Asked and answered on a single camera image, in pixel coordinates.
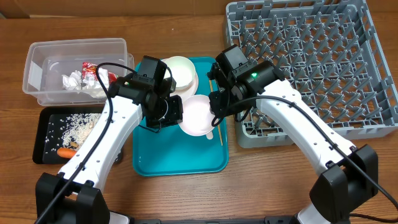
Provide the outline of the white napkin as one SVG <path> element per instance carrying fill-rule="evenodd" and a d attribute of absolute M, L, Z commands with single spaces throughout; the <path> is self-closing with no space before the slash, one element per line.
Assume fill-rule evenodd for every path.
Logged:
<path fill-rule="evenodd" d="M 83 90 L 93 98 L 104 98 L 105 92 L 98 81 L 95 72 L 81 73 L 78 70 L 72 72 L 69 76 L 62 75 L 63 88 L 65 90 Z"/>

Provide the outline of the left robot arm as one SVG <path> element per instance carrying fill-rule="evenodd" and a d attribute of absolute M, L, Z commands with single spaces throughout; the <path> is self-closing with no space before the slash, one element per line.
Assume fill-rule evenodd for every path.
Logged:
<path fill-rule="evenodd" d="M 159 133 L 182 121 L 182 99 L 173 95 L 171 69 L 158 58 L 144 56 L 137 71 L 104 87 L 101 116 L 78 152 L 57 175 L 44 173 L 36 183 L 37 223 L 133 223 L 112 212 L 103 197 L 106 179 L 126 139 L 146 122 Z"/>

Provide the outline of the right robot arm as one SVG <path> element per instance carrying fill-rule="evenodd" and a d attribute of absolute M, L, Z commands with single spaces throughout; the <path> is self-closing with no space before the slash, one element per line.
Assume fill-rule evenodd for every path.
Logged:
<path fill-rule="evenodd" d="M 237 45 L 222 51 L 207 74 L 218 90 L 210 93 L 218 119 L 257 108 L 270 117 L 310 161 L 317 181 L 311 204 L 292 223 L 349 223 L 352 212 L 377 194 L 378 156 L 356 147 L 331 129 L 292 87 L 284 72 L 266 60 L 250 62 Z"/>

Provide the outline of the red ketchup packet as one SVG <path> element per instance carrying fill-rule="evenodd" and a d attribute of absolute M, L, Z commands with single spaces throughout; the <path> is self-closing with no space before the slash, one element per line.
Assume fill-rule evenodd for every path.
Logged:
<path fill-rule="evenodd" d="M 97 65 L 94 63 L 90 62 L 83 62 L 82 65 L 82 70 L 81 70 L 81 75 L 82 75 L 82 80 L 83 81 L 98 81 L 98 78 L 96 76 L 96 67 Z M 108 82 L 112 83 L 116 81 L 118 78 L 118 75 L 107 71 L 106 69 L 99 69 L 100 72 L 106 72 L 108 74 Z"/>

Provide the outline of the white plastic fork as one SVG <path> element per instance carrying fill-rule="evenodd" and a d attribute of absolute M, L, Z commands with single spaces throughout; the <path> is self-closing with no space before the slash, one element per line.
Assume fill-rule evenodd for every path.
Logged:
<path fill-rule="evenodd" d="M 209 133 L 207 133 L 206 134 L 206 138 L 209 139 L 209 140 L 213 139 L 213 132 L 210 131 Z"/>

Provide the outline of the rice and nuts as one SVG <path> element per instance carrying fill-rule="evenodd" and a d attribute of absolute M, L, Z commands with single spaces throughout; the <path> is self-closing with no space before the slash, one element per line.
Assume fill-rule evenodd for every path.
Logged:
<path fill-rule="evenodd" d="M 100 113 L 51 115 L 47 123 L 44 156 L 58 156 L 57 150 L 61 147 L 79 151 L 100 116 Z"/>

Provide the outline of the orange carrot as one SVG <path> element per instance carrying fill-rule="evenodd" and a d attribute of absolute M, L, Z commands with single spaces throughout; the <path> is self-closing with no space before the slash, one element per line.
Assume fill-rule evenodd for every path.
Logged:
<path fill-rule="evenodd" d="M 61 147 L 57 150 L 57 154 L 62 158 L 71 159 L 76 154 L 76 150 Z"/>

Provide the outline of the white round plate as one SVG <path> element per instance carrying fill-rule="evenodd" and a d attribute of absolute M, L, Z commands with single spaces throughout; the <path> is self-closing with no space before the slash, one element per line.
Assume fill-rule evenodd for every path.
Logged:
<path fill-rule="evenodd" d="M 195 77 L 193 79 L 193 83 L 188 88 L 186 88 L 184 90 L 176 90 L 175 89 L 175 91 L 173 93 L 171 93 L 170 95 L 171 96 L 178 95 L 181 97 L 182 101 L 185 101 L 187 98 L 193 96 L 197 92 L 197 89 L 198 89 L 198 75 L 196 72 Z"/>

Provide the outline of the pink bowl with food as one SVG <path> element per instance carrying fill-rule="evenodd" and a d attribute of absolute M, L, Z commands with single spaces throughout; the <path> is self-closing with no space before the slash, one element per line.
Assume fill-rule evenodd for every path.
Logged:
<path fill-rule="evenodd" d="M 214 129 L 211 125 L 214 118 L 210 111 L 209 97 L 193 95 L 183 102 L 183 119 L 179 126 L 188 135 L 206 137 Z"/>

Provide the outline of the wooden chopstick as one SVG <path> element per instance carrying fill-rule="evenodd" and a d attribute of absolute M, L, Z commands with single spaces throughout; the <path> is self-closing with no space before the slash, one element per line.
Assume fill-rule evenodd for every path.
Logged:
<path fill-rule="evenodd" d="M 208 82 L 209 82 L 209 86 L 210 86 L 210 91 L 213 92 L 212 81 L 209 80 Z M 223 146 L 223 138 L 222 138 L 222 134 L 221 134 L 221 128 L 220 128 L 219 125 L 217 126 L 217 128 L 218 128 L 218 134 L 219 134 L 219 137 L 220 137 L 220 143 L 221 143 L 221 146 Z"/>

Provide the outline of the white bowl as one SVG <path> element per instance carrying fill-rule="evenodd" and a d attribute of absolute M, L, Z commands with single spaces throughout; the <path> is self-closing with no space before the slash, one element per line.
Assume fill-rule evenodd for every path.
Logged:
<path fill-rule="evenodd" d="M 195 77 L 195 66 L 193 62 L 183 56 L 173 56 L 162 59 L 172 72 L 173 79 L 176 82 L 176 90 L 188 88 Z"/>

